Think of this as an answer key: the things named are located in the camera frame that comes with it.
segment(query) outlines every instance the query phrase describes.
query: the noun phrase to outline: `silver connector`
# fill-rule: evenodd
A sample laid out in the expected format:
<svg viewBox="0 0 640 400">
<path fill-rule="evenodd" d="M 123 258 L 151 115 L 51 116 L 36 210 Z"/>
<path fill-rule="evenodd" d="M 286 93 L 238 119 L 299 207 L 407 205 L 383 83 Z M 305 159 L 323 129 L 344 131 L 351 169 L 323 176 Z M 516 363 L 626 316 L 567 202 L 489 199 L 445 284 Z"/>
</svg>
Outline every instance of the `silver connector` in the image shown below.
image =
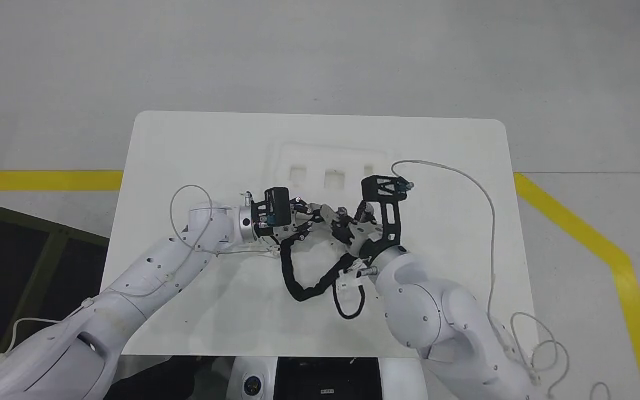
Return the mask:
<svg viewBox="0 0 640 400">
<path fill-rule="evenodd" d="M 368 267 L 358 270 L 360 276 L 378 275 L 378 268 Z"/>
</svg>

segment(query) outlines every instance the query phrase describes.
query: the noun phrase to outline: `white cable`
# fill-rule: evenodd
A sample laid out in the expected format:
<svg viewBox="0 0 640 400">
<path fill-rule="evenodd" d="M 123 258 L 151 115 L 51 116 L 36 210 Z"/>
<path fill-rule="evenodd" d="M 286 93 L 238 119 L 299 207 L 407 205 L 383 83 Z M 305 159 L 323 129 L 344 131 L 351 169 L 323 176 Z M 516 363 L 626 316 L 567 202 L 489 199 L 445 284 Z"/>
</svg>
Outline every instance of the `white cable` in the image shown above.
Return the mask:
<svg viewBox="0 0 640 400">
<path fill-rule="evenodd" d="M 596 382 L 591 386 L 591 391 L 589 392 L 589 400 L 593 400 L 593 394 L 596 392 L 596 388 L 598 386 L 604 387 L 604 390 L 607 392 L 607 399 L 611 400 L 611 391 L 609 390 L 609 385 L 604 382 Z"/>
<path fill-rule="evenodd" d="M 487 190 L 474 177 L 472 177 L 471 175 L 467 174 L 464 171 L 460 171 L 457 168 L 453 168 L 453 167 L 449 167 L 448 165 L 444 165 L 444 164 L 440 164 L 432 161 L 425 161 L 425 160 L 399 160 L 391 164 L 391 172 L 397 177 L 399 177 L 400 174 L 398 174 L 395 171 L 395 167 L 396 165 L 399 165 L 399 164 L 422 164 L 422 165 L 428 165 L 431 167 L 446 169 L 447 171 L 453 171 L 469 179 L 471 182 L 473 182 L 482 191 L 482 193 L 484 194 L 484 197 L 489 202 L 489 206 L 491 207 L 491 254 L 490 254 L 491 285 L 489 288 L 489 299 L 487 300 L 487 314 L 489 315 L 489 323 L 491 324 L 491 327 L 493 328 L 493 331 L 496 334 L 496 337 L 499 338 L 498 341 L 500 341 L 500 344 L 502 346 L 505 346 L 505 343 L 503 343 L 502 339 L 500 338 L 500 335 L 498 334 L 498 329 L 495 327 L 491 319 L 491 304 L 493 301 L 493 292 L 494 292 L 495 280 L 496 280 L 495 265 L 493 261 L 494 259 L 493 254 L 495 249 L 495 237 L 496 237 L 496 209 L 493 206 L 493 200 L 491 200 L 491 196 L 489 196 L 489 193 L 487 192 Z"/>
<path fill-rule="evenodd" d="M 53 319 L 44 319 L 44 318 L 20 318 L 17 319 L 16 322 L 13 323 L 13 332 L 11 334 L 11 343 L 9 343 L 9 347 L 7 348 L 7 350 L 4 353 L 1 354 L 6 354 L 9 353 L 11 350 L 13 350 L 13 346 L 15 346 L 16 344 L 16 338 L 17 338 L 17 333 L 18 333 L 18 324 L 22 321 L 37 321 L 37 322 L 49 322 L 51 324 L 57 324 L 58 322 L 62 322 L 62 321 L 57 321 L 57 320 L 53 320 Z"/>
<path fill-rule="evenodd" d="M 535 368 L 534 359 L 535 359 L 535 356 L 536 356 L 536 351 L 540 350 L 540 348 L 542 346 L 544 346 L 545 344 L 547 344 L 547 343 L 553 343 L 554 348 L 556 349 L 556 351 L 557 351 L 557 348 L 558 348 L 557 346 L 560 346 L 562 351 L 564 351 L 565 357 L 567 358 L 567 361 L 566 361 L 566 364 L 565 364 L 565 367 L 564 367 L 564 371 L 562 372 L 562 375 L 560 375 L 560 378 L 558 378 L 555 382 L 553 382 L 549 386 L 549 388 L 547 389 L 547 397 L 552 399 L 553 398 L 553 394 L 551 393 L 551 391 L 553 390 L 554 387 L 556 387 L 556 385 L 558 385 L 560 382 L 562 382 L 564 380 L 564 378 L 567 377 L 567 374 L 569 373 L 569 368 L 571 367 L 571 364 L 570 364 L 570 357 L 569 357 L 569 352 L 567 351 L 567 348 L 564 347 L 564 345 L 562 343 L 556 341 L 555 338 L 554 338 L 554 339 L 548 339 L 548 340 L 545 340 L 543 342 L 540 342 L 540 343 L 538 343 L 538 345 L 536 347 L 534 347 L 533 352 L 531 353 L 531 366 L 533 368 Z M 557 361 L 557 359 L 553 363 L 551 363 L 550 366 L 548 366 L 548 367 L 546 367 L 544 369 L 538 369 L 538 371 L 546 371 L 547 369 L 552 368 L 556 364 L 556 361 Z"/>
<path fill-rule="evenodd" d="M 493 300 L 493 292 L 495 289 L 495 278 L 496 278 L 496 274 L 495 274 L 495 265 L 494 265 L 494 249 L 495 249 L 495 235 L 496 235 L 496 210 L 495 207 L 493 206 L 493 201 L 491 200 L 491 196 L 489 196 L 489 193 L 485 190 L 484 187 L 482 187 L 482 185 L 480 184 L 480 182 L 478 182 L 476 179 L 474 179 L 471 175 L 467 174 L 464 171 L 461 171 L 457 168 L 453 168 L 453 167 L 449 167 L 448 165 L 444 165 L 444 164 L 440 164 L 437 162 L 433 162 L 433 161 L 426 161 L 426 160 L 399 160 L 394 162 L 393 164 L 391 164 L 391 172 L 397 176 L 400 177 L 400 174 L 398 174 L 395 171 L 395 167 L 396 165 L 399 164 L 421 164 L 421 165 L 427 165 L 427 166 L 431 166 L 431 167 L 436 167 L 436 168 L 441 168 L 441 169 L 445 169 L 448 171 L 453 171 L 456 172 L 462 176 L 464 176 L 465 178 L 469 179 L 471 182 L 473 182 L 484 194 L 484 196 L 486 197 L 487 201 L 489 202 L 489 206 L 491 207 L 491 256 L 490 256 L 490 262 L 491 262 L 491 285 L 490 285 L 490 289 L 489 289 L 489 299 L 487 301 L 487 316 L 489 319 L 489 324 L 491 325 L 491 327 L 493 328 L 495 334 L 496 334 L 496 338 L 498 339 L 498 341 L 500 342 L 500 344 L 502 346 L 505 345 L 505 343 L 503 342 L 500 334 L 498 333 L 497 328 L 495 327 L 492 318 L 491 318 L 491 304 L 492 304 L 492 300 Z M 513 320 L 515 319 L 516 316 L 518 315 L 522 315 L 522 316 L 526 316 L 528 318 L 533 319 L 534 321 L 536 321 L 538 324 L 540 324 L 540 326 L 542 326 L 542 328 L 544 330 L 547 331 L 547 333 L 549 334 L 549 336 L 551 337 L 550 340 L 545 340 L 541 343 L 539 343 L 534 349 L 533 352 L 531 353 L 531 365 L 529 365 L 526 361 L 526 358 L 524 356 L 524 352 L 522 350 L 522 346 L 520 345 L 520 341 L 518 340 L 518 334 L 515 330 L 515 326 L 513 323 Z M 551 384 L 551 386 L 549 386 L 549 388 L 547 389 L 547 397 L 552 398 L 552 393 L 551 391 L 553 390 L 553 388 L 555 386 L 557 386 L 560 382 L 562 382 L 567 374 L 569 373 L 569 368 L 570 368 L 570 364 L 569 364 L 569 352 L 567 351 L 566 347 L 564 347 L 564 345 L 560 342 L 558 342 L 555 337 L 553 336 L 553 333 L 551 332 L 551 330 L 544 324 L 542 323 L 542 321 L 540 321 L 538 318 L 534 317 L 531 314 L 527 314 L 525 312 L 515 312 L 511 315 L 511 333 L 513 335 L 513 339 L 516 342 L 516 347 L 518 348 L 518 352 L 520 354 L 520 359 L 522 360 L 522 364 L 524 366 L 524 368 L 527 369 L 527 372 L 529 372 L 529 374 L 534 377 L 535 375 L 537 375 L 538 372 L 541 371 L 546 371 L 549 370 L 551 368 L 553 368 L 557 363 L 558 363 L 558 347 L 562 348 L 562 350 L 564 351 L 565 355 L 567 356 L 567 365 L 565 367 L 564 372 L 562 373 L 562 375 L 560 376 L 560 378 L 558 378 L 555 382 L 553 382 Z M 535 364 L 534 364 L 534 357 L 536 354 L 536 351 L 540 349 L 540 347 L 542 347 L 544 344 L 546 343 L 553 343 L 553 347 L 554 347 L 554 359 L 553 362 L 551 363 L 551 365 L 549 365 L 548 367 L 545 368 L 535 368 Z M 592 387 L 591 387 L 591 392 L 589 394 L 589 400 L 593 400 L 593 394 L 596 390 L 596 388 L 598 386 L 603 386 L 606 390 L 607 393 L 607 398 L 608 400 L 611 400 L 611 392 L 609 391 L 609 386 L 604 383 L 604 382 L 596 382 Z"/>
<path fill-rule="evenodd" d="M 182 235 L 180 235 L 180 233 L 178 233 L 178 229 L 176 229 L 176 224 L 175 224 L 175 222 L 173 220 L 173 202 L 175 201 L 176 196 L 178 196 L 178 193 L 180 193 L 181 191 L 183 191 L 184 189 L 186 189 L 188 187 L 195 187 L 195 188 L 200 189 L 202 192 L 204 192 L 204 194 L 207 196 L 207 200 L 209 201 L 209 217 L 207 218 L 207 223 L 205 224 L 204 228 L 202 229 L 202 232 L 200 232 L 200 235 L 198 235 L 198 237 L 196 238 L 196 241 L 193 243 L 193 246 L 189 245 L 189 243 L 185 242 L 184 239 L 182 239 Z M 195 251 L 196 245 L 198 244 L 198 242 L 200 241 L 200 238 L 202 238 L 202 235 L 204 235 L 205 231 L 209 227 L 209 224 L 211 223 L 212 217 L 213 217 L 213 200 L 211 200 L 211 196 L 209 195 L 209 192 L 207 192 L 207 190 L 205 188 L 203 188 L 202 186 L 200 186 L 200 185 L 184 185 L 184 186 L 181 186 L 180 188 L 178 188 L 178 190 L 176 190 L 173 193 L 173 196 L 171 196 L 171 201 L 169 202 L 169 222 L 171 223 L 171 228 L 173 229 L 173 233 L 175 233 L 175 235 L 178 238 L 178 240 L 180 240 L 180 242 L 182 242 L 182 244 L 184 244 L 185 246 L 187 246 L 189 248 L 189 253 L 187 253 L 187 256 L 184 258 L 184 260 L 182 260 L 180 265 L 178 265 L 178 268 L 176 268 L 176 270 L 171 273 L 171 275 L 175 275 L 175 273 L 178 272 L 180 270 L 180 268 L 182 268 L 182 266 L 187 262 L 187 260 L 191 256 L 191 254 Z M 157 292 L 167 282 L 168 281 L 165 279 L 164 281 L 162 281 L 160 283 L 160 285 L 156 286 L 155 289 L 153 289 L 152 291 L 150 291 L 148 293 L 143 293 L 143 294 L 127 293 L 127 292 L 122 292 L 120 290 L 115 290 L 115 289 L 110 289 L 109 292 L 106 292 L 106 293 L 119 293 L 119 294 L 121 294 L 123 296 L 129 296 L 129 297 L 147 297 L 147 296 L 152 295 L 153 293 Z"/>
</svg>

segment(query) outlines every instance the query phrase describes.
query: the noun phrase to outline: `black bracket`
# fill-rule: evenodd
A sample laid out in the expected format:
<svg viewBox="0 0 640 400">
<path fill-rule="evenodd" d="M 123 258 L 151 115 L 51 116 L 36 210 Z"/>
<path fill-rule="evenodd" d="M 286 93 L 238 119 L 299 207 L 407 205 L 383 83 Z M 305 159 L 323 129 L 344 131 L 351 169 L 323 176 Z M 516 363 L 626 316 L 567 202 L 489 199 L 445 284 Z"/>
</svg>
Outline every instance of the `black bracket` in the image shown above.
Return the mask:
<svg viewBox="0 0 640 400">
<path fill-rule="evenodd" d="M 367 240 L 360 249 L 360 258 L 373 260 L 391 246 L 400 245 L 400 208 L 398 203 L 407 198 L 411 183 L 402 177 L 372 175 L 364 178 L 362 200 L 380 204 L 382 219 L 382 238 L 377 241 Z"/>
</svg>

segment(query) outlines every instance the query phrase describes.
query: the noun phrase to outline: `black cable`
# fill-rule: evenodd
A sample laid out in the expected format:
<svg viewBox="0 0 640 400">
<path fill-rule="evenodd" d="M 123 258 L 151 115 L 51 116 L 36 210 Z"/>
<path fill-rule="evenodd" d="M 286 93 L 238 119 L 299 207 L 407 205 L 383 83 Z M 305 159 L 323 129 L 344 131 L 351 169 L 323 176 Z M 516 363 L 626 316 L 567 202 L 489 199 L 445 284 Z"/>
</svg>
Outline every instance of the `black cable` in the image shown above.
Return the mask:
<svg viewBox="0 0 640 400">
<path fill-rule="evenodd" d="M 333 287 L 333 302 L 336 305 L 338 314 L 340 314 L 340 316 L 344 319 L 354 319 L 358 315 L 360 315 L 360 313 L 362 312 L 362 309 L 364 308 L 364 300 L 365 300 L 364 287 L 362 285 L 358 286 L 358 290 L 360 291 L 360 305 L 358 306 L 358 310 L 351 315 L 347 315 L 344 313 L 344 311 L 342 311 L 342 307 L 340 307 L 340 302 L 338 301 L 338 292 L 336 290 L 336 282 L 334 281 L 331 286 Z"/>
<path fill-rule="evenodd" d="M 291 246 L 296 240 L 300 240 L 299 238 L 299 235 L 291 236 L 280 243 L 280 262 L 282 263 L 282 278 L 287 290 L 291 297 L 302 302 L 323 294 L 338 279 L 339 271 L 349 268 L 357 257 L 349 253 L 343 254 L 340 260 L 320 278 L 320 281 L 315 286 L 303 288 L 296 281 L 293 273 L 293 262 L 291 261 Z"/>
</svg>

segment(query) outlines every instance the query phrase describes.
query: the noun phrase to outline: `white cord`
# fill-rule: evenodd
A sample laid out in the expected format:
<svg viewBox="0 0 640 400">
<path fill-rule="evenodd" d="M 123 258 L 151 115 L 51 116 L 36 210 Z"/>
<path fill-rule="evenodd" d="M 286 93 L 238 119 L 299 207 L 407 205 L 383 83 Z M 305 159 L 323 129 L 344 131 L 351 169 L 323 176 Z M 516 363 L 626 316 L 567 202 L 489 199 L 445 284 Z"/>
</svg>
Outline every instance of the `white cord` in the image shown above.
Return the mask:
<svg viewBox="0 0 640 400">
<path fill-rule="evenodd" d="M 569 368 L 571 367 L 570 364 L 570 357 L 569 357 L 569 352 L 567 351 L 567 348 L 564 347 L 564 345 L 558 341 L 555 340 L 555 338 L 552 339 L 548 339 L 545 340 L 544 342 L 538 343 L 538 345 L 533 349 L 533 353 L 531 353 L 531 367 L 535 368 L 535 356 L 536 356 L 536 351 L 538 351 L 542 346 L 544 346 L 547 343 L 553 343 L 553 347 L 556 350 L 556 359 L 554 360 L 553 363 L 551 363 L 551 365 L 549 365 L 546 368 L 543 369 L 538 369 L 538 371 L 546 371 L 548 369 L 551 369 L 553 366 L 556 365 L 557 363 L 557 356 L 558 356 L 558 346 L 560 346 L 560 348 L 562 349 L 562 351 L 564 351 L 564 355 L 567 359 L 566 364 L 564 366 L 564 371 L 562 372 L 562 375 L 560 375 L 560 378 L 558 378 L 555 382 L 553 382 L 550 386 L 549 389 L 547 389 L 547 397 L 552 399 L 553 398 L 553 394 L 551 393 L 551 391 L 553 390 L 554 387 L 556 387 L 556 385 L 558 385 L 560 382 L 562 382 L 564 380 L 564 378 L 567 377 L 567 374 L 569 373 Z"/>
<path fill-rule="evenodd" d="M 44 319 L 44 318 L 20 318 L 17 319 L 16 322 L 13 323 L 13 332 L 11 334 L 11 343 L 9 343 L 9 347 L 7 348 L 7 350 L 4 353 L 1 354 L 7 354 L 9 353 L 11 350 L 13 350 L 13 346 L 15 346 L 16 344 L 16 338 L 17 338 L 17 333 L 18 333 L 18 324 L 22 321 L 37 321 L 37 322 L 49 322 L 51 324 L 57 324 L 58 322 L 62 322 L 62 321 L 57 321 L 57 320 L 53 320 L 53 319 Z"/>
<path fill-rule="evenodd" d="M 604 390 L 607 392 L 607 399 L 611 400 L 611 391 L 609 390 L 609 385 L 604 382 L 596 382 L 591 386 L 591 391 L 589 392 L 589 400 L 593 400 L 593 394 L 596 392 L 596 388 L 598 386 L 604 387 Z"/>
<path fill-rule="evenodd" d="M 496 237 L 496 209 L 493 206 L 493 200 L 491 200 L 491 196 L 489 196 L 489 193 L 486 191 L 486 189 L 480 184 L 480 182 L 478 182 L 477 180 L 475 180 L 475 178 L 473 178 L 471 175 L 467 174 L 464 171 L 460 171 L 457 168 L 453 168 L 453 167 L 449 167 L 448 165 L 444 165 L 444 164 L 440 164 L 440 163 L 436 163 L 436 162 L 432 162 L 432 161 L 425 161 L 425 160 L 399 160 L 394 162 L 393 164 L 391 164 L 391 172 L 399 177 L 400 174 L 398 174 L 395 171 L 395 167 L 396 165 L 399 164 L 422 164 L 422 165 L 428 165 L 431 167 L 436 167 L 436 168 L 441 168 L 441 169 L 446 169 L 448 171 L 453 171 L 457 174 L 460 174 L 462 176 L 464 176 L 465 178 L 469 179 L 471 182 L 473 182 L 484 194 L 484 197 L 486 197 L 487 201 L 489 202 L 489 206 L 491 207 L 491 255 L 490 255 L 490 262 L 491 262 L 491 285 L 489 288 L 489 299 L 487 300 L 487 314 L 489 315 L 489 323 L 491 324 L 491 327 L 493 328 L 493 331 L 496 333 L 496 336 L 498 338 L 500 338 L 500 335 L 498 334 L 498 330 L 495 327 L 495 325 L 493 324 L 493 321 L 491 320 L 491 303 L 493 300 L 493 292 L 494 292 L 494 288 L 495 288 L 495 281 L 496 281 L 496 274 L 495 274 L 495 265 L 494 265 L 494 261 L 493 261 L 493 254 L 494 254 L 494 249 L 495 249 L 495 237 Z"/>
<path fill-rule="evenodd" d="M 498 333 L 498 330 L 495 327 L 495 325 L 494 325 L 494 323 L 492 321 L 492 318 L 491 318 L 491 304 L 492 304 L 492 300 L 493 300 L 493 292 L 494 292 L 494 289 L 495 289 L 495 279 L 496 279 L 495 265 L 494 265 L 494 248 L 495 248 L 495 234 L 496 234 L 496 210 L 495 210 L 495 207 L 493 206 L 493 201 L 491 200 L 491 196 L 489 196 L 489 193 L 485 190 L 484 187 L 482 187 L 480 182 L 478 182 L 476 179 L 474 179 L 471 175 L 469 175 L 466 172 L 461 171 L 461 170 L 459 170 L 457 168 L 449 167 L 448 165 L 436 163 L 436 162 L 433 162 L 433 161 L 399 160 L 399 161 L 396 161 L 393 164 L 391 164 L 391 172 L 397 177 L 400 177 L 400 174 L 398 174 L 395 171 L 395 167 L 396 167 L 396 165 L 399 165 L 399 164 L 421 164 L 421 165 L 427 165 L 427 166 L 431 166 L 431 167 L 437 167 L 437 168 L 445 169 L 445 170 L 448 170 L 448 171 L 456 172 L 456 173 L 464 176 L 465 178 L 469 179 L 471 182 L 473 182 L 482 191 L 482 193 L 486 197 L 487 201 L 489 202 L 489 206 L 491 207 L 491 257 L 490 257 L 490 260 L 491 260 L 491 285 L 490 285 L 490 289 L 489 289 L 489 299 L 487 301 L 487 316 L 488 316 L 488 319 L 489 319 L 489 324 L 491 325 L 491 327 L 493 328 L 493 330 L 494 330 L 494 332 L 496 334 L 496 338 L 504 346 L 505 343 L 503 343 L 503 340 L 500 337 L 500 334 Z M 545 340 L 544 342 L 539 343 L 533 349 L 533 352 L 531 353 L 531 365 L 529 365 L 527 363 L 527 361 L 526 361 L 526 358 L 524 356 L 524 352 L 522 350 L 522 346 L 520 345 L 520 341 L 518 340 L 518 334 L 517 334 L 517 332 L 515 330 L 515 326 L 514 326 L 514 323 L 513 323 L 515 317 L 518 316 L 518 315 L 522 315 L 522 316 L 525 316 L 525 317 L 533 319 L 540 326 L 542 326 L 542 328 L 545 331 L 547 331 L 547 333 L 551 337 L 550 340 Z M 553 333 L 551 332 L 551 330 L 544 323 L 542 323 L 542 321 L 540 321 L 538 318 L 534 317 L 531 314 L 527 314 L 527 313 L 521 312 L 521 311 L 515 312 L 515 313 L 513 313 L 511 315 L 510 324 L 511 324 L 511 333 L 513 335 L 513 339 L 516 342 L 516 347 L 518 348 L 518 352 L 520 354 L 520 359 L 522 360 L 522 364 L 527 369 L 527 371 L 532 376 L 532 378 L 535 377 L 538 372 L 547 371 L 547 370 L 553 368 L 558 363 L 558 347 L 562 348 L 562 350 L 564 351 L 564 353 L 565 353 L 565 355 L 567 357 L 567 365 L 565 367 L 565 370 L 562 373 L 562 375 L 560 376 L 560 378 L 558 378 L 555 382 L 553 382 L 551 384 L 551 386 L 549 386 L 549 389 L 547 389 L 547 397 L 552 398 L 553 395 L 552 395 L 551 391 L 553 390 L 553 388 L 555 388 L 555 386 L 557 386 L 560 382 L 562 382 L 564 380 L 564 378 L 566 378 L 567 374 L 569 373 L 569 368 L 570 368 L 569 352 L 567 351 L 566 347 L 564 347 L 564 345 L 562 343 L 558 342 L 555 339 L 555 337 L 553 336 Z M 536 351 L 538 351 L 540 349 L 540 347 L 542 347 L 546 343 L 553 343 L 553 345 L 554 345 L 554 359 L 553 359 L 553 362 L 548 367 L 535 368 L 535 364 L 534 364 L 533 361 L 534 361 L 534 357 L 535 357 Z M 605 390 L 607 392 L 607 398 L 608 398 L 608 400 L 611 400 L 611 393 L 609 391 L 609 386 L 607 386 L 607 384 L 604 383 L 604 382 L 597 382 L 591 387 L 591 392 L 589 394 L 589 400 L 593 400 L 593 394 L 594 394 L 594 392 L 595 392 L 595 390 L 596 390 L 596 388 L 598 386 L 603 386 L 605 388 Z"/>
</svg>

